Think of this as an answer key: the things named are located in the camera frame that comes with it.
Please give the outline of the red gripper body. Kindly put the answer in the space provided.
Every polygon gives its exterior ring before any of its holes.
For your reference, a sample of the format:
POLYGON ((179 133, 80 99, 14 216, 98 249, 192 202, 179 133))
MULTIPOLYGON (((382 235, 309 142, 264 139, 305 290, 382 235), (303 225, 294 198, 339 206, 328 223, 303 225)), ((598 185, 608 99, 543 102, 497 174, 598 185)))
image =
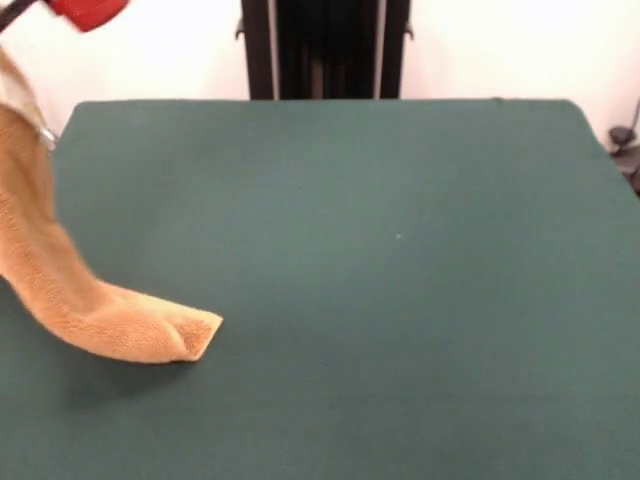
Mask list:
POLYGON ((48 5, 86 33, 113 20, 128 6, 128 0, 51 0, 48 5))

